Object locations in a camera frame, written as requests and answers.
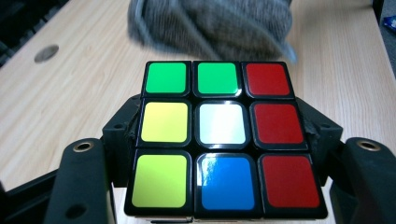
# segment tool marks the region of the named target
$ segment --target wood grain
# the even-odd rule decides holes
[[[102,127],[140,92],[144,66],[195,60],[145,49],[128,39],[129,0],[71,0],[0,70],[0,179],[13,189],[59,166],[64,148],[101,136]],[[370,1],[294,0],[288,40],[299,61],[288,64],[295,93],[352,136],[396,153],[396,83]],[[48,45],[47,62],[35,55]],[[319,223],[333,223],[329,217]],[[119,223],[146,223],[123,214]]]

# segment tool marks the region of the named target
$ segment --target gray cloth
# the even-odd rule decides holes
[[[285,41],[291,0],[132,0],[128,33],[155,49],[203,60],[296,61]]]

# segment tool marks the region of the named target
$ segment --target round hole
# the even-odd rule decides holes
[[[328,123],[322,123],[322,124],[320,124],[320,127],[322,127],[322,128],[330,128],[331,126]]]
[[[373,142],[369,142],[369,141],[360,140],[360,141],[358,141],[358,146],[363,149],[369,150],[369,151],[381,150],[381,147],[379,145],[377,145],[376,143],[373,143]]]
[[[78,203],[70,206],[69,209],[67,209],[66,217],[69,219],[75,219],[84,215],[86,211],[87,207],[82,203]]]
[[[122,124],[116,124],[116,125],[114,125],[114,128],[115,129],[121,129],[121,128],[123,128],[123,125]]]
[[[83,142],[73,147],[75,152],[85,152],[93,148],[93,142]]]
[[[40,50],[35,56],[35,63],[43,63],[52,58],[59,50],[58,45],[50,45]]]

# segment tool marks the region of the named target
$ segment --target cube face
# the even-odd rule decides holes
[[[284,63],[150,62],[139,115],[127,215],[327,214]]]
[[[186,183],[187,159],[184,156],[143,155],[137,160],[132,204],[136,207],[182,207],[186,203]]]

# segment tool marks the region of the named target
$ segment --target colored square tile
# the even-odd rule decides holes
[[[196,175],[195,209],[198,216],[256,217],[261,203],[258,202],[255,172],[254,161],[246,154],[202,155],[197,161]]]
[[[256,102],[250,107],[253,139],[262,149],[307,149],[295,103]]]
[[[191,105],[188,101],[152,99],[145,100],[143,105],[139,147],[184,147],[190,142]]]
[[[146,92],[182,93],[186,90],[186,64],[151,63],[148,66]]]
[[[242,92],[239,63],[194,62],[193,92],[202,98],[236,98]]]
[[[181,155],[143,155],[134,178],[136,207],[181,207],[186,202],[187,160]]]
[[[127,215],[191,216],[192,163],[187,151],[139,148],[134,162],[124,206]]]
[[[263,155],[259,167],[265,217],[326,217],[309,156]]]
[[[195,116],[196,138],[203,147],[242,149],[250,140],[246,109],[235,101],[203,101]]]
[[[236,94],[238,84],[233,63],[198,64],[198,90],[201,93]]]
[[[294,99],[289,73],[284,63],[242,63],[242,66],[249,97]]]

